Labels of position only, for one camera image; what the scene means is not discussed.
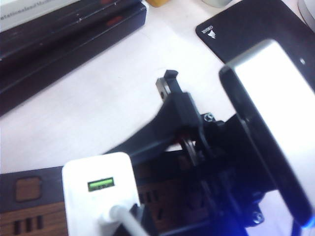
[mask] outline book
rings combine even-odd
[[[80,0],[0,33],[0,75],[18,66],[30,54],[52,43],[105,21],[141,0]]]
[[[0,70],[0,116],[145,24],[137,3]]]
[[[79,0],[1,0],[0,32]]]

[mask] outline white desk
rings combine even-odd
[[[297,0],[284,2],[299,15]],[[201,113],[227,120],[234,110],[219,82],[222,62],[194,31],[222,10],[201,0],[150,8],[140,30],[1,117],[1,173],[60,166],[119,144],[158,111],[155,81],[166,69],[180,72]],[[278,193],[262,207],[266,222],[251,235],[289,235]]]

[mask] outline green usb port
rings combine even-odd
[[[114,186],[113,178],[105,178],[97,181],[88,182],[89,192],[100,190],[103,188],[108,188]]]

